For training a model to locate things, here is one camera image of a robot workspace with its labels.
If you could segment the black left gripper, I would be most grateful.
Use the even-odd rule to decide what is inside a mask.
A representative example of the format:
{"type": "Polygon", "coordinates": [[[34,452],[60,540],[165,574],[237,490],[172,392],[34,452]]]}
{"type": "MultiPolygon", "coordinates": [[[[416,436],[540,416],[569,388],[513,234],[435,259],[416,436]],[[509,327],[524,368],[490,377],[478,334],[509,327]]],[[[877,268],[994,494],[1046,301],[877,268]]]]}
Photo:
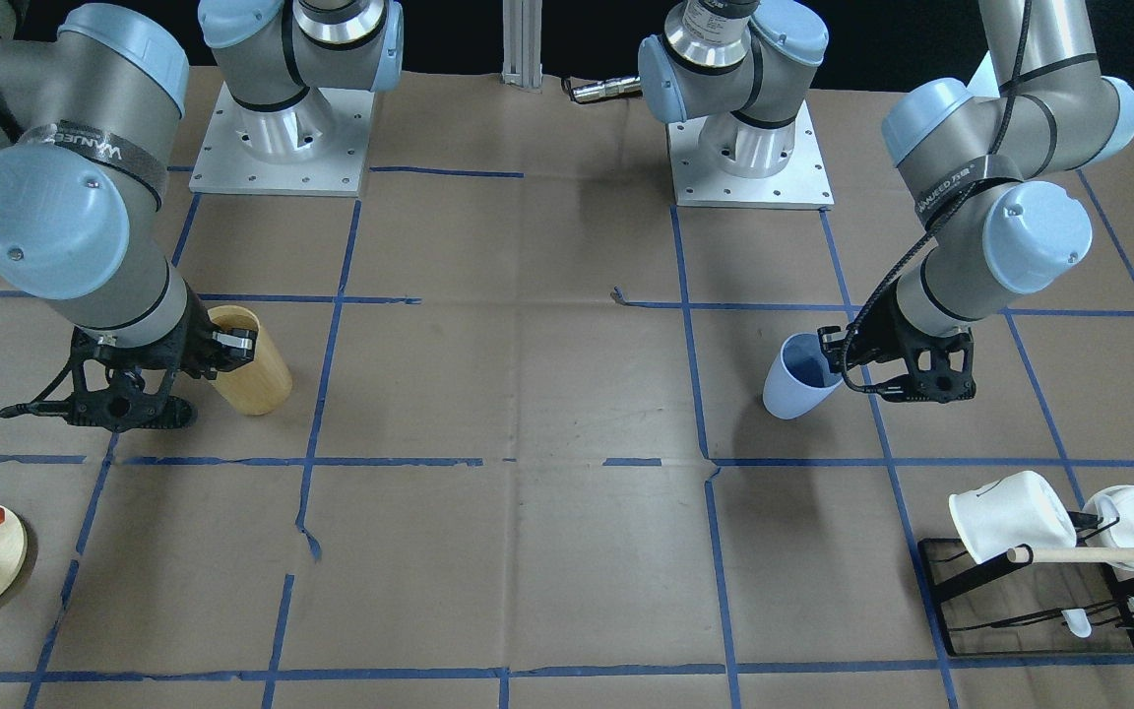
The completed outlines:
{"type": "Polygon", "coordinates": [[[953,336],[931,336],[909,323],[902,314],[892,290],[868,302],[858,318],[845,329],[826,326],[816,329],[820,354],[833,375],[846,375],[852,368],[869,363],[902,360],[906,372],[882,383],[847,386],[855,393],[872,394],[883,400],[970,400],[978,393],[973,377],[974,341],[968,331],[953,336]]]}

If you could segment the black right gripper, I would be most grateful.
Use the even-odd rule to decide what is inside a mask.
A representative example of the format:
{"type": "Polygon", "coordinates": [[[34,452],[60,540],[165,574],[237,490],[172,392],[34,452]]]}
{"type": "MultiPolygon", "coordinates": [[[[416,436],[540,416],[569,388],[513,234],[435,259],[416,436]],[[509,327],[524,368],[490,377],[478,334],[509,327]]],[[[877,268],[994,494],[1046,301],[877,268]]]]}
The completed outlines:
{"type": "Polygon", "coordinates": [[[255,358],[255,329],[215,326],[191,288],[183,314],[160,340],[139,347],[100,343],[76,329],[67,369],[73,393],[66,400],[28,400],[0,410],[0,419],[61,417],[77,427],[184,429],[198,416],[189,400],[171,394],[176,375],[215,380],[255,358]]]}

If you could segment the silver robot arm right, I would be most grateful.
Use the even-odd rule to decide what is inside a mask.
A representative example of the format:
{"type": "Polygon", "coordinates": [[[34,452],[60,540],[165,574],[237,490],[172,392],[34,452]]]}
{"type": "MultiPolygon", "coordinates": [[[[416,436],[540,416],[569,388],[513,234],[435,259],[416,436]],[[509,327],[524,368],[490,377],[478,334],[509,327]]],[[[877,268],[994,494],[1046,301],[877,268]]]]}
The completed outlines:
{"type": "MultiPolygon", "coordinates": [[[[50,43],[22,40],[26,1],[0,1],[0,277],[73,326],[58,375],[0,417],[184,429],[177,375],[215,385],[244,415],[277,410],[291,375],[247,309],[208,309],[152,239],[185,113],[189,64],[171,32],[126,6],[68,14],[50,43]]],[[[338,147],[325,90],[400,81],[396,1],[203,1],[238,138],[259,162],[338,147]]]]}

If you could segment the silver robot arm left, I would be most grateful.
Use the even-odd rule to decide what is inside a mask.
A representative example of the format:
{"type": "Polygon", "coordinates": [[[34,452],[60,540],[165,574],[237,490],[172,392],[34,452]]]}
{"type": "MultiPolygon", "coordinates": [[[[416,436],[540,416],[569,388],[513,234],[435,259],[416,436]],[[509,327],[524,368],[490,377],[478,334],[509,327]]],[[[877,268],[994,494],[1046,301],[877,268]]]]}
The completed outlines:
{"type": "MultiPolygon", "coordinates": [[[[1115,157],[1134,138],[1134,91],[1105,76],[1083,1],[981,1],[980,95],[939,78],[902,98],[881,126],[922,225],[845,328],[782,341],[762,403],[792,420],[818,407],[850,370],[898,360],[902,375],[864,385],[885,400],[968,400],[972,327],[1036,294],[1091,247],[1084,206],[1046,175],[1115,157]]],[[[793,123],[829,44],[796,1],[683,1],[638,48],[638,84],[658,121],[706,118],[727,174],[759,178],[784,159],[793,123]]]]}

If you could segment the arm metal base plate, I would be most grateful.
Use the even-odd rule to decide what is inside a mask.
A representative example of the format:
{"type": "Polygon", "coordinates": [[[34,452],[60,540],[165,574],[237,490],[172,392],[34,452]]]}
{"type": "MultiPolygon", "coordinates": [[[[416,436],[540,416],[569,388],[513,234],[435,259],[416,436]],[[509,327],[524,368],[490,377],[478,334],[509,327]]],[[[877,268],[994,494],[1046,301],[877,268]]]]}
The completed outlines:
{"type": "Polygon", "coordinates": [[[259,112],[221,87],[189,187],[226,196],[359,197],[375,98],[312,88],[296,105],[259,112]]]}
{"type": "Polygon", "coordinates": [[[729,113],[667,125],[678,206],[823,210],[836,205],[806,103],[779,129],[729,113]]]}

